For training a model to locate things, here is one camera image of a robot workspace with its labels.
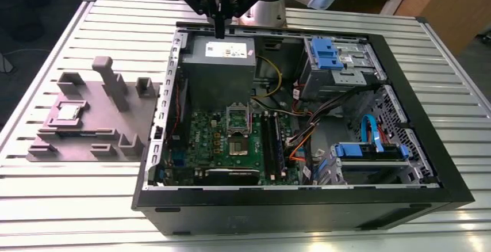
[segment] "blue plastic latch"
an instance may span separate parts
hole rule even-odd
[[[339,144],[335,146],[338,157],[363,156],[362,147],[359,144]]]
[[[340,144],[335,145],[335,151],[336,151],[338,157],[343,157],[344,156],[344,151],[343,151],[343,148],[342,148],[342,145]]]
[[[408,148],[406,145],[400,145],[400,153],[402,153],[402,159],[407,159],[408,158]]]
[[[338,49],[334,47],[330,39],[312,38],[311,46],[319,69],[342,70],[344,68],[343,63],[338,59]]]

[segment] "ram slot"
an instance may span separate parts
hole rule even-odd
[[[270,116],[270,123],[274,126],[274,150],[275,150],[275,174],[278,177],[284,177],[284,155],[283,155],[283,141],[282,141],[282,128],[279,126],[278,113]]]
[[[275,140],[274,127],[270,122],[270,114],[264,112],[260,117],[260,137],[263,139],[264,173],[266,178],[276,180],[275,174]]]

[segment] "power supply label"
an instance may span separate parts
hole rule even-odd
[[[211,58],[247,58],[246,43],[208,42],[206,56]]]

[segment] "yellow wire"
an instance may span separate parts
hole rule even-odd
[[[274,93],[276,93],[276,91],[278,91],[278,89],[282,87],[282,72],[279,71],[279,68],[278,68],[278,66],[275,65],[275,63],[272,63],[271,61],[270,61],[270,59],[267,59],[266,57],[263,57],[263,56],[260,56],[260,55],[258,55],[256,57],[259,57],[260,59],[263,59],[266,62],[268,62],[270,63],[270,65],[275,68],[275,70],[276,70],[276,73],[278,73],[278,86],[276,86],[276,88],[275,88],[275,90],[272,90],[268,94],[266,94],[266,95],[259,95],[259,96],[252,96],[254,98],[266,98],[266,97],[270,97]]]

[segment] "metal table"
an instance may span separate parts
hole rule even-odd
[[[126,81],[162,82],[176,21],[204,21],[183,2],[84,1],[0,133],[0,247],[71,251],[484,251],[491,247],[491,107],[431,27],[414,18],[288,9],[292,28],[386,36],[475,203],[388,231],[163,236],[130,208],[139,163],[31,163],[27,149],[66,71],[84,80],[96,55]]]

